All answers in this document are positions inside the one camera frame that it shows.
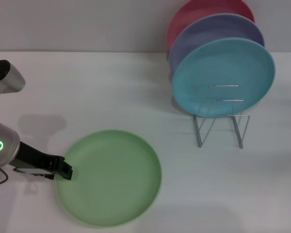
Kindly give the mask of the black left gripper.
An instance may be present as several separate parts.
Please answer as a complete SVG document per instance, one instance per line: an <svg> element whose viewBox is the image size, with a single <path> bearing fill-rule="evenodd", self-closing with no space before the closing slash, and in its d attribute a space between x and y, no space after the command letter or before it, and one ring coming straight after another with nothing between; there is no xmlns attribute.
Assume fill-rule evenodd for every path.
<svg viewBox="0 0 291 233"><path fill-rule="evenodd" d="M70 166L62 156L43 153L23 142L16 156L13 158L13 171L25 173L22 169L41 169L42 174L50 172L52 175L58 174L66 180L72 178L72 166Z"/></svg>

